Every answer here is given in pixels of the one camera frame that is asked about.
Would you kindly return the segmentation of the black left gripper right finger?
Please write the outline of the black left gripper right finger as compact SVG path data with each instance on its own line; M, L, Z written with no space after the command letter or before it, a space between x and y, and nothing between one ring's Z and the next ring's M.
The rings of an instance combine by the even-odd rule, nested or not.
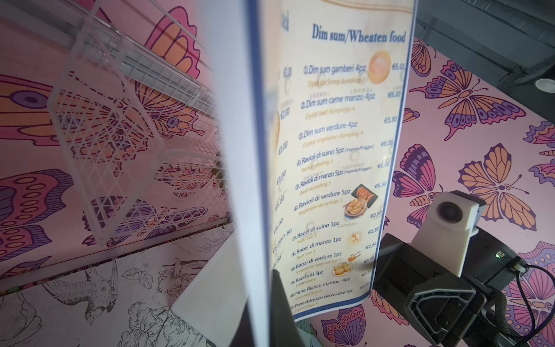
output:
M270 308L270 346L304 347L299 329L293 320L280 273L272 271Z

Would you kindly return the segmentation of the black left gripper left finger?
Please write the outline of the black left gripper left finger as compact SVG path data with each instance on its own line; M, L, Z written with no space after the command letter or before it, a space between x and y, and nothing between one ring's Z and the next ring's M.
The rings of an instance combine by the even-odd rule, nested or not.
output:
M231 341L230 347L254 347L248 302L245 304L240 323Z

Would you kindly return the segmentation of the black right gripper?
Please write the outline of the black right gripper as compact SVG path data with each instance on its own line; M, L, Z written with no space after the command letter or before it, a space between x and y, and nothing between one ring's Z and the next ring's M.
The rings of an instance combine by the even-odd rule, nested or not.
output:
M457 276L391 234L380 242L373 289L435 346L495 346L486 309L494 290Z

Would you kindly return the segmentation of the dim sum menu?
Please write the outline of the dim sum menu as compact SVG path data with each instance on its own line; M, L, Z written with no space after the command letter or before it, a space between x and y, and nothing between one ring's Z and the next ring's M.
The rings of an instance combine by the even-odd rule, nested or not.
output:
M272 271L296 323L365 331L416 1L200 1L256 346Z

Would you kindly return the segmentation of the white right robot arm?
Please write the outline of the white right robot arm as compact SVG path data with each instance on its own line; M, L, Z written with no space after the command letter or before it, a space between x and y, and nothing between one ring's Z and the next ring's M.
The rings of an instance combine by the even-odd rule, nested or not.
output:
M462 273L455 275L431 258L386 234L375 267L374 290L434 346L529 346L553 319L533 313L523 287L525 274L537 270L554 282L546 268L529 265L506 244L479 229L470 239ZM531 327L512 328L506 316L515 283Z

